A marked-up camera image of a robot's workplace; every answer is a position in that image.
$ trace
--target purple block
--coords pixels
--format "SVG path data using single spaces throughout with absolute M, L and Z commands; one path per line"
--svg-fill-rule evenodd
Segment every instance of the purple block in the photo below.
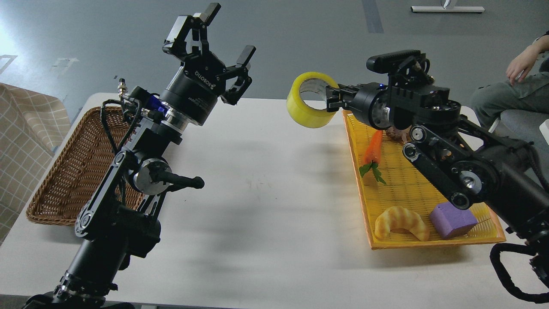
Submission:
M 470 210 L 457 209 L 450 202 L 438 204 L 429 219 L 442 239 L 465 235 L 478 223 Z

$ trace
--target toy carrot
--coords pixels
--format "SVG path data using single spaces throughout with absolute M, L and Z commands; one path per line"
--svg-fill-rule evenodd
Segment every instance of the toy carrot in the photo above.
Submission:
M 381 178 L 381 172 L 378 169 L 379 164 L 381 163 L 381 141 L 382 140 L 383 140 L 383 131 L 377 130 L 372 136 L 370 145 L 368 145 L 368 148 L 364 153 L 363 162 L 365 162 L 365 164 L 359 167 L 358 171 L 360 172 L 360 177 L 364 177 L 364 175 L 369 170 L 372 170 L 372 173 L 374 174 L 374 177 L 376 178 L 376 180 L 386 185 L 387 183 L 385 182 L 385 180 L 383 180 L 383 178 Z

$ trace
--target white table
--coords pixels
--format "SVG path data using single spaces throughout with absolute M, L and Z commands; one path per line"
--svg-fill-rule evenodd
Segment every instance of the white table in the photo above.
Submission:
M 92 96 L 84 111 L 113 94 Z M 321 129 L 284 100 L 218 103 L 165 158 L 206 186 L 167 195 L 161 242 L 114 280 L 108 300 L 234 308 L 539 308 L 509 295 L 491 245 L 372 251 L 341 114 Z M 510 242 L 520 243 L 514 235 Z M 71 227 L 24 212 L 0 247 L 0 294 L 51 291 L 80 245 Z M 521 256 L 515 283 L 546 292 Z

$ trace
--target roll of tape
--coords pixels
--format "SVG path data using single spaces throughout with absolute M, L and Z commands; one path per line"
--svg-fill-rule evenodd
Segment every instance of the roll of tape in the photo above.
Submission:
M 332 120 L 335 112 L 328 113 L 326 109 L 312 108 L 301 98 L 303 92 L 311 91 L 319 94 L 325 101 L 328 85 L 338 87 L 330 76 L 319 72 L 303 73 L 294 80 L 286 100 L 286 107 L 295 122 L 307 128 L 320 128 Z

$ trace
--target wicker basket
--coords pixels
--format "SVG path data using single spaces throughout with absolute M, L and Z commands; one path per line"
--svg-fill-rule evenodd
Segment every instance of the wicker basket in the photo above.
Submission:
M 130 127 L 119 107 L 106 108 L 107 123 L 116 142 Z M 74 225 L 80 209 L 99 186 L 114 155 L 100 121 L 100 108 L 82 117 L 27 208 L 34 223 Z M 126 185 L 126 204 L 137 209 L 143 194 Z
M 356 120 L 348 111 L 344 111 L 343 117 L 366 223 L 366 234 L 372 249 L 490 244 L 505 241 L 505 234 L 497 215 L 484 203 L 474 204 L 470 208 L 479 224 L 467 235 L 443 240 L 429 220 L 429 214 L 438 203 L 446 202 L 446 198 L 402 155 L 402 146 L 390 141 L 386 136 L 383 137 L 382 162 L 379 170 L 383 173 L 387 185 L 376 182 L 371 174 L 361 178 L 358 168 L 364 164 L 362 156 L 375 129 Z M 374 236 L 376 219 L 391 206 L 401 206 L 417 212 L 429 227 L 429 240 L 419 241 L 405 230 L 391 232 L 383 240 L 377 239 Z

